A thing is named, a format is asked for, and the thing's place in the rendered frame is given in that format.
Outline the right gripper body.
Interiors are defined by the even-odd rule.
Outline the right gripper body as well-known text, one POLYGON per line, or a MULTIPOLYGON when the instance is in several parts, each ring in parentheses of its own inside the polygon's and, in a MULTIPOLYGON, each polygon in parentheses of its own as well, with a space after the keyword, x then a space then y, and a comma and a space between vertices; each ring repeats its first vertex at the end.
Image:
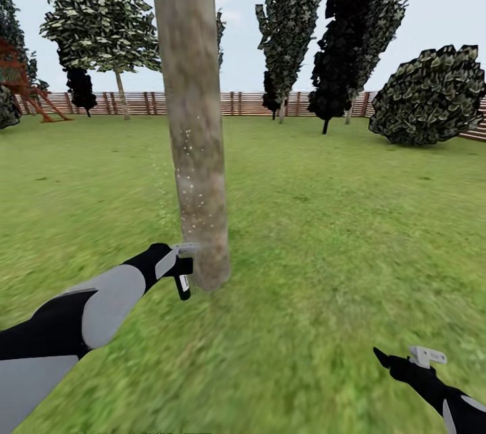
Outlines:
POLYGON ((436 370, 430 366, 430 369, 411 363, 409 358, 400 358, 400 356, 391 356, 391 365, 389 375, 401 382, 407 382, 423 399, 423 386, 430 379, 437 379, 436 370))

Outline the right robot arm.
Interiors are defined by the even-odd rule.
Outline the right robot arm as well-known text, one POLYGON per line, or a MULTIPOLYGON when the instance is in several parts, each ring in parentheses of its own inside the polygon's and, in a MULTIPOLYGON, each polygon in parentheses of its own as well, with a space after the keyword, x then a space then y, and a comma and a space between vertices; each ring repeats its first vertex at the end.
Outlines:
POLYGON ((430 362, 446 364, 443 352, 411 346, 409 358, 388 356, 376 347, 373 352, 389 375, 407 382, 443 418, 448 434, 486 434, 486 406, 459 389, 441 382, 430 362))

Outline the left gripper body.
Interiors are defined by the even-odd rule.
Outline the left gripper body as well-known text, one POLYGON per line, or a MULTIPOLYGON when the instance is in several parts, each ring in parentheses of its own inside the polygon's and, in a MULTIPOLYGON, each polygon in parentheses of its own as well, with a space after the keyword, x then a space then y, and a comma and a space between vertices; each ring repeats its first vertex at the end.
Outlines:
POLYGON ((194 260, 191 257, 179 257, 177 258, 177 264, 174 271, 170 272, 172 277, 176 277, 177 275, 187 275, 193 273, 194 270, 194 260))

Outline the pesticide atomizer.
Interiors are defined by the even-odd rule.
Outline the pesticide atomizer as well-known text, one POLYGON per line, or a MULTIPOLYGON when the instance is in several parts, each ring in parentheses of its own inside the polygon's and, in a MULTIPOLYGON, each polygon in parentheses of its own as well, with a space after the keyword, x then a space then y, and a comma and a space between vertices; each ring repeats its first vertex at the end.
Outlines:
POLYGON ((188 290, 188 277, 186 275, 177 275, 174 277, 175 282, 176 282, 176 288, 178 289, 178 293, 180 298, 183 301, 186 301, 187 299, 190 299, 191 293, 190 290, 188 290))

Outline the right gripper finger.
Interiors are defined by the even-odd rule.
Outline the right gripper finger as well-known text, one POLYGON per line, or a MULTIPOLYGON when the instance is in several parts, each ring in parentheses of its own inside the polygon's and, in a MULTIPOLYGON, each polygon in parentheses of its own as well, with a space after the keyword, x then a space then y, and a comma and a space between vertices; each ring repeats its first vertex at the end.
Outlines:
POLYGON ((386 355, 376 347, 373 347, 373 352, 376 354, 376 357, 379 359, 381 364, 388 369, 391 365, 391 356, 386 355))

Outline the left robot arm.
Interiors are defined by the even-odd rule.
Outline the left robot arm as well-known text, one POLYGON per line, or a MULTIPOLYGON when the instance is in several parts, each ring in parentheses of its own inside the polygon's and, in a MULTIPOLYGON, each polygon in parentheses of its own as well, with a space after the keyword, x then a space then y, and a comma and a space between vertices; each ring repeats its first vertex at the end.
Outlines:
POLYGON ((132 259, 65 289, 0 332, 0 434, 12 434, 87 352, 105 346, 163 276, 193 273, 198 244, 150 245, 132 259))

